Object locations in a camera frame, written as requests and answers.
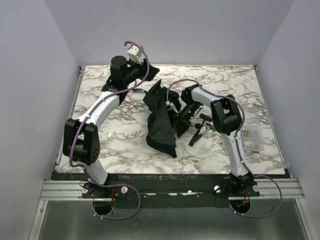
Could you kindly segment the black folding umbrella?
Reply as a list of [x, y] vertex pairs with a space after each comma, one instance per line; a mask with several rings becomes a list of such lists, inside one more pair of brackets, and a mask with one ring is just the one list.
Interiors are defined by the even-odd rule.
[[158, 80], [143, 98], [151, 112], [147, 119], [146, 143], [149, 147], [176, 158], [177, 145], [166, 106], [168, 89], [161, 86], [161, 83], [162, 81]]

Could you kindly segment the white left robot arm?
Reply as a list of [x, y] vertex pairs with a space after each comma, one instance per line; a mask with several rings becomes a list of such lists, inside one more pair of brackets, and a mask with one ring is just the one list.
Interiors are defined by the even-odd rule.
[[107, 117], [126, 98], [129, 85], [140, 79], [151, 81], [160, 71], [150, 65], [148, 57], [140, 61], [118, 55], [111, 59], [109, 77], [98, 100], [79, 118], [69, 118], [64, 124], [62, 153], [69, 158], [71, 167], [81, 167], [89, 181], [103, 185], [108, 172], [98, 159], [100, 154], [99, 129]]

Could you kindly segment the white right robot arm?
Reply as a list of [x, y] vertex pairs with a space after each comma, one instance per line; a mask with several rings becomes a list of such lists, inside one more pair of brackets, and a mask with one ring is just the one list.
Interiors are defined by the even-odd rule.
[[245, 167], [240, 134], [244, 124], [240, 114], [243, 108], [237, 105], [233, 95], [214, 95], [196, 84], [185, 88], [180, 97], [186, 106], [174, 116], [177, 137], [181, 137], [189, 129], [191, 117], [201, 106], [210, 108], [213, 128], [221, 134], [230, 162], [228, 188], [237, 192], [248, 188], [254, 177]]

